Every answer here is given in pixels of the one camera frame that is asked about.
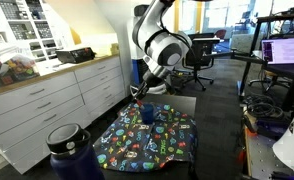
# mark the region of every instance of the black chair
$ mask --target black chair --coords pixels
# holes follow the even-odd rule
[[[191,34],[188,36],[193,42],[191,49],[193,50],[194,54],[191,50],[189,50],[186,54],[186,57],[182,60],[182,66],[185,69],[190,69],[192,71],[177,69],[174,72],[176,76],[184,78],[182,82],[183,87],[186,83],[195,81],[195,83],[198,82],[201,85],[202,90],[205,91],[206,87],[200,80],[208,80],[210,84],[213,84],[214,79],[200,76],[197,73],[200,70],[211,68],[214,65],[214,58],[203,57],[203,55],[211,54],[214,44],[218,43],[219,41],[196,40],[196,38],[213,38],[215,36],[214,33]]]

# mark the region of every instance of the black table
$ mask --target black table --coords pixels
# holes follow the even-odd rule
[[[196,107],[195,97],[170,96],[148,94],[143,101],[170,104],[171,107],[181,112],[194,116]],[[163,179],[192,179],[188,175],[188,162],[170,162],[164,169],[146,173],[129,173],[112,170],[104,170],[103,174],[106,180],[109,179],[125,179],[125,180],[163,180]]]
[[[269,64],[265,67],[265,70],[293,80],[282,104],[282,109],[289,111],[294,102],[294,64]]]

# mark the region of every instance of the bottle lid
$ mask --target bottle lid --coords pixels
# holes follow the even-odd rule
[[[47,137],[47,145],[54,154],[75,151],[89,142],[90,134],[80,125],[66,124],[53,130]]]

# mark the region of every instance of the countertop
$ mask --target countertop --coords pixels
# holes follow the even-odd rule
[[[83,63],[80,63],[80,64],[73,64],[73,65],[70,65],[68,67],[65,66],[66,68],[61,68],[61,69],[59,68],[59,66],[56,69],[54,69],[52,66],[55,66],[55,64],[53,64],[53,65],[51,65],[51,67],[48,67],[48,68],[51,68],[51,70],[49,70],[46,73],[43,73],[40,70],[40,76],[31,78],[31,79],[28,79],[28,80],[16,82],[16,83],[13,83],[13,84],[1,86],[0,87],[0,94],[11,91],[11,90],[14,90],[14,89],[21,88],[21,87],[29,85],[29,84],[33,84],[33,83],[37,83],[37,82],[40,82],[40,81],[43,81],[43,80],[46,80],[46,79],[50,79],[50,78],[58,76],[58,75],[62,75],[62,74],[68,73],[68,72],[73,72],[76,69],[83,68],[83,67],[86,67],[86,66],[89,66],[89,65],[104,61],[106,59],[109,59],[109,58],[112,58],[112,57],[115,57],[115,56],[119,56],[119,55],[117,54],[117,55],[108,55],[108,56],[95,57],[93,60],[86,61],[86,62],[83,62]]]

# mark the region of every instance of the monitor screen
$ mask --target monitor screen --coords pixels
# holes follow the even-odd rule
[[[294,38],[262,40],[262,55],[268,64],[293,64]]]

